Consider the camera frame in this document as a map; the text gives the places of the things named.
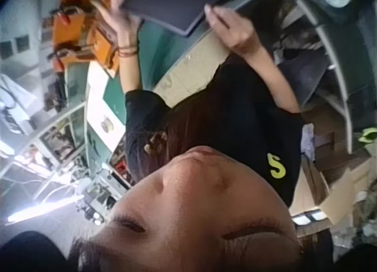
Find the bracelet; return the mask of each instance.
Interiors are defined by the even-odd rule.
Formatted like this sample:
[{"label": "bracelet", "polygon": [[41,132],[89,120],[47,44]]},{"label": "bracelet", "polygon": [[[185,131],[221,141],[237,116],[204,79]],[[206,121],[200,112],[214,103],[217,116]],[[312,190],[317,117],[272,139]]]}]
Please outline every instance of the bracelet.
[{"label": "bracelet", "polygon": [[132,57],[132,56],[137,55],[138,52],[139,52],[138,49],[135,50],[135,51],[133,51],[133,52],[121,52],[121,51],[119,51],[119,52],[118,52],[118,56],[119,56],[120,58],[128,58],[128,57]]}]

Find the fluorescent light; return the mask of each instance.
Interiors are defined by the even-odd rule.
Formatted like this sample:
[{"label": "fluorescent light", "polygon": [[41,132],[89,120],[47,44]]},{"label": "fluorescent light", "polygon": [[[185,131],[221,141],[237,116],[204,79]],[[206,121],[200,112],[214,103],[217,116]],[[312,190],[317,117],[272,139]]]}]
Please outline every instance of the fluorescent light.
[{"label": "fluorescent light", "polygon": [[305,215],[299,215],[292,218],[293,222],[295,222],[298,226],[304,226],[311,223],[311,220],[307,218]]},{"label": "fluorescent light", "polygon": [[100,220],[94,220],[94,224],[96,224],[97,226],[100,226],[102,222]]},{"label": "fluorescent light", "polygon": [[5,154],[14,155],[14,149],[1,140],[0,140],[0,150],[4,152]]},{"label": "fluorescent light", "polygon": [[21,222],[27,219],[31,219],[37,216],[44,215],[46,213],[52,212],[56,209],[64,207],[68,204],[75,203],[76,201],[84,198],[84,195],[74,195],[72,197],[63,198],[56,203],[43,203],[36,206],[21,210],[15,214],[8,217],[8,222]]},{"label": "fluorescent light", "polygon": [[312,214],[312,217],[316,220],[316,221],[321,221],[321,220],[324,220],[326,219],[328,216],[323,213],[322,211],[318,211],[318,212],[315,212]]}]

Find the window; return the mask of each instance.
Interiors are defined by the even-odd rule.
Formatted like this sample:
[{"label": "window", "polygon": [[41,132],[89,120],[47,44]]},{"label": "window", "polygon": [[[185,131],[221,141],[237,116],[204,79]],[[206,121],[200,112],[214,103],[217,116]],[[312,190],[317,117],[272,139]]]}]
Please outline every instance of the window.
[{"label": "window", "polygon": [[16,38],[17,52],[22,53],[30,49],[29,36],[23,35],[22,37]]},{"label": "window", "polygon": [[10,41],[0,42],[1,59],[7,59],[13,55],[12,43]]}]

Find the eyelash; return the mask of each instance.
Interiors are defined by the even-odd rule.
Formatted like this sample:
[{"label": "eyelash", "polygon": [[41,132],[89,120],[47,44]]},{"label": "eyelash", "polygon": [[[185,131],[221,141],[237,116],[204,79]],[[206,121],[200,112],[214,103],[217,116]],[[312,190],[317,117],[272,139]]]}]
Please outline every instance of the eyelash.
[{"label": "eyelash", "polygon": [[145,233],[145,229],[130,217],[118,216],[118,217],[115,217],[113,221],[121,224],[122,226],[125,226],[126,228],[128,228],[129,230],[135,233],[138,233],[138,234]]},{"label": "eyelash", "polygon": [[263,218],[261,220],[243,224],[239,229],[223,235],[224,240],[234,240],[237,238],[247,237],[251,234],[262,232],[273,232],[284,234],[281,231],[281,225],[278,221],[271,218]]}]

